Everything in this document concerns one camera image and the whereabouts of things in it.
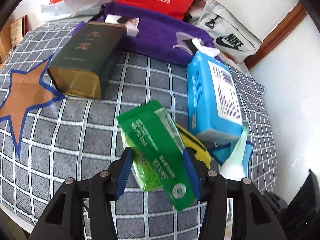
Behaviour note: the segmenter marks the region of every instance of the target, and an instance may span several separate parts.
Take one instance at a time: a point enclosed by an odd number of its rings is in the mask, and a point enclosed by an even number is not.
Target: brown star
[[[0,121],[9,120],[13,144],[18,157],[23,126],[28,111],[62,100],[64,96],[42,79],[50,59],[28,72],[12,70],[9,94],[0,106]]]

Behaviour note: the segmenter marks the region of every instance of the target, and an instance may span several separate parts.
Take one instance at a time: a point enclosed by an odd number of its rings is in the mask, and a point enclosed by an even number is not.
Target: screw
[[[109,171],[101,171],[100,172],[100,176],[101,177],[106,177],[106,176],[108,176],[109,175]]]
[[[251,179],[249,179],[249,178],[244,178],[244,179],[243,179],[243,183],[249,185],[249,184],[251,184]]]
[[[71,184],[71,183],[73,183],[73,178],[67,178],[64,182],[66,183],[66,184]]]
[[[217,173],[216,171],[211,170],[211,171],[208,171],[208,175],[209,175],[210,177],[215,177],[215,176],[218,175],[218,173]]]

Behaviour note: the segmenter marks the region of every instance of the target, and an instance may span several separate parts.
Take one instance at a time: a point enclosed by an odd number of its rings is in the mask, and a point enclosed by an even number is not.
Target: wooden trim
[[[306,9],[301,2],[298,2],[277,27],[265,37],[257,53],[244,60],[247,68],[250,70],[262,60],[304,19],[306,15]]]

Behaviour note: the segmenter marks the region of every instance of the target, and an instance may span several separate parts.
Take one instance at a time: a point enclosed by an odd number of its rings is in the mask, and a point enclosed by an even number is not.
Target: gray checkered fabric
[[[77,22],[42,25],[29,32],[0,73],[0,102],[10,85],[11,69],[28,71],[57,53],[71,38]],[[260,86],[231,69],[249,139],[255,144],[251,178],[260,190],[275,183],[276,158]],[[47,74],[44,81],[52,85]],[[123,146],[116,116],[158,100],[175,122],[188,129],[185,67],[123,53],[103,100],[67,96],[28,113],[20,159],[15,154],[8,121],[0,122],[0,201],[12,213],[35,225],[44,208],[68,178],[88,179],[119,159]],[[141,192],[130,174],[124,195],[111,210],[120,239],[192,240],[198,237],[205,203],[195,201],[177,212],[163,190]],[[84,210],[86,239],[91,239]]]

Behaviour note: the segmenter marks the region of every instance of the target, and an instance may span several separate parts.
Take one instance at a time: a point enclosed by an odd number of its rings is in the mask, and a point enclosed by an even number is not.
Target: light green package
[[[117,117],[125,135],[156,171],[170,202],[178,211],[194,200],[183,166],[184,145],[168,111],[151,101]]]
[[[145,158],[134,143],[125,135],[124,131],[121,132],[122,144],[125,147],[133,149],[133,175],[142,191],[151,191],[162,188],[162,184],[158,175],[153,170],[151,164]]]

